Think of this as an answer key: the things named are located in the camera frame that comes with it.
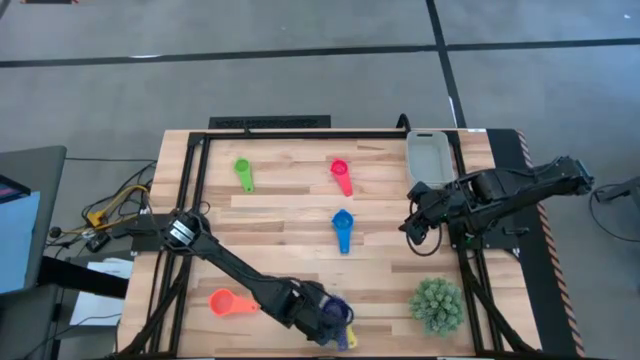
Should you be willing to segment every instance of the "black metal frame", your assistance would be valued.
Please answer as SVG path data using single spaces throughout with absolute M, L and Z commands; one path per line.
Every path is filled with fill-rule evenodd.
M 244 131 L 236 131 L 236 132 L 225 132 L 225 133 L 201 133 L 194 132 L 189 134 L 187 151 L 185 154 L 184 167 L 182 169 L 182 178 L 180 180 L 180 188 L 178 191 L 178 199 L 176 202 L 177 209 L 184 209 L 186 202 L 186 193 L 187 193 L 187 185 L 188 179 L 191 173 L 191 168 L 193 165 L 193 155 L 195 153 L 195 148 L 198 144 L 202 145 L 202 151 L 200 154 L 200 162 L 198 165 L 198 173 L 196 177 L 196 184 L 194 190 L 194 197 L 192 207 L 198 207 L 202 201 L 202 192 L 205 183 L 205 174 L 207 169 L 207 160 L 209 157 L 211 142 L 213 140 L 264 140 L 264 139 L 404 139 L 409 131 L 411 131 L 411 126 L 407 117 L 402 114 L 398 120 L 396 125 L 398 130 L 389 130 L 389 131 L 335 131 L 335 130 L 327 130 L 327 131 L 273 131 L 273 130 L 262 130 L 262 131 L 250 131 L 245 129 Z M 454 152 L 454 156 L 456 159 L 456 166 L 458 169 L 458 173 L 460 175 L 465 173 L 464 160 L 462 158 L 462 150 L 460 148 L 460 139 L 458 136 L 458 131 L 446 131 L 447 137 L 449 138 L 449 143 L 451 144 Z M 489 275 L 487 272 L 486 261 L 483 254 L 483 249 L 473 250 L 476 259 L 477 270 L 480 275 L 480 284 L 489 297 L 489 299 L 493 300 L 493 296 L 491 293 L 491 285 L 489 283 Z M 460 260 L 460 264 L 462 265 L 463 259 L 465 257 L 466 260 L 466 250 L 458 251 L 458 257 Z M 187 279 L 185 281 L 185 286 L 178 293 L 176 299 L 176 307 L 173 317 L 173 327 L 171 329 L 170 335 L 170 343 L 169 343 L 169 353 L 177 355 L 178 344 L 180 341 L 180 333 L 182 330 L 182 318 L 184 315 L 184 304 L 186 301 L 187 295 L 187 286 L 188 283 L 188 274 L 190 272 L 191 259 L 185 258 L 183 266 L 186 266 Z M 175 265 L 175 256 L 172 254 L 168 255 L 167 261 L 165 262 L 164 272 L 162 276 L 162 283 L 160 289 L 160 299 L 162 299 L 170 286 L 173 268 Z M 478 310 L 476 308 L 474 293 L 471 290 L 471 284 L 463 278 L 463 288 L 464 294 L 467 304 L 467 310 L 469 313 L 469 324 L 471 326 L 471 333 L 473 338 L 474 350 L 476 354 L 482 353 L 484 350 L 484 343 L 482 341 L 482 332 L 480 329 L 480 322 L 478 318 Z M 504 351 L 502 338 L 497 329 L 497 326 L 493 319 L 489 317 L 489 325 L 491 329 L 491 338 L 493 342 L 493 350 L 497 352 Z M 159 351 L 159 343 L 160 343 L 160 334 L 162 329 L 162 323 L 154 330 L 154 334 L 151 339 L 150 353 L 155 353 Z

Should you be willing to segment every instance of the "wooden table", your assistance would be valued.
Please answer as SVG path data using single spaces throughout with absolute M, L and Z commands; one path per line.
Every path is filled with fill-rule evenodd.
M 494 166 L 486 133 L 460 130 L 459 134 L 468 172 Z M 188 131 L 165 133 L 151 192 L 155 213 L 169 212 L 175 205 L 187 136 Z M 242 192 L 233 172 L 238 156 L 252 163 L 253 194 Z M 335 157 L 350 164 L 353 197 L 343 196 L 329 173 Z M 189 196 L 198 159 L 196 151 Z M 306 341 L 298 330 L 286 329 L 264 313 L 216 318 L 207 306 L 214 290 L 227 287 L 241 295 L 249 295 L 249 291 L 215 266 L 195 260 L 179 356 L 474 353 L 466 308 L 465 323 L 447 338 L 425 336 L 423 325 L 410 317 L 407 300 L 425 277 L 443 277 L 458 285 L 462 281 L 457 255 L 446 233 L 435 255 L 420 258 L 407 247 L 404 233 L 397 230 L 409 204 L 404 140 L 221 140 L 212 143 L 208 161 L 203 199 L 211 205 L 206 216 L 215 236 L 261 272 L 320 281 L 329 292 L 344 297 L 355 311 L 353 327 L 359 346 L 337 353 Z M 348 256 L 340 254 L 330 223 L 342 208 L 355 217 Z M 436 237 L 437 231 L 430 232 L 420 250 L 433 246 Z M 526 342 L 539 348 L 520 264 L 502 250 L 485 254 L 498 308 Z M 155 260 L 154 253 L 143 253 L 135 260 L 118 332 L 122 345 L 145 323 Z M 485 346 L 491 348 L 486 315 L 478 306 Z M 170 309 L 161 349 L 168 346 L 172 317 Z

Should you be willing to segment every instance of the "artificial plant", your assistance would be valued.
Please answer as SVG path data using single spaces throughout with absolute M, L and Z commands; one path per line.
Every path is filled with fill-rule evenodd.
M 462 324 L 462 292 L 445 279 L 426 278 L 409 299 L 409 309 L 414 319 L 424 321 L 427 335 L 446 336 Z

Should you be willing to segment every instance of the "white paper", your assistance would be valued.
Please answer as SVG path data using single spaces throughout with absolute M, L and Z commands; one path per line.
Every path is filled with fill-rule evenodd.
M 104 262 L 90 262 L 87 268 L 101 273 L 110 274 L 128 279 L 131 276 L 133 270 L 133 262 L 108 258 Z M 110 298 L 106 296 L 98 296 L 91 293 L 81 292 L 78 295 L 78 301 L 73 309 L 73 315 L 71 316 L 71 325 L 76 325 L 82 320 L 92 316 L 109 316 L 113 314 L 121 314 L 124 308 L 124 300 Z M 106 319 L 89 319 L 82 323 L 82 325 L 97 325 L 97 326 L 115 326 L 120 319 L 119 316 L 114 316 Z

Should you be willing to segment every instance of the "orange measuring cup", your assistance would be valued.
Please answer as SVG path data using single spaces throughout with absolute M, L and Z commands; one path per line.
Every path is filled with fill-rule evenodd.
M 209 296 L 209 308 L 218 316 L 234 313 L 254 313 L 260 306 L 252 299 L 236 296 L 229 289 L 218 289 Z

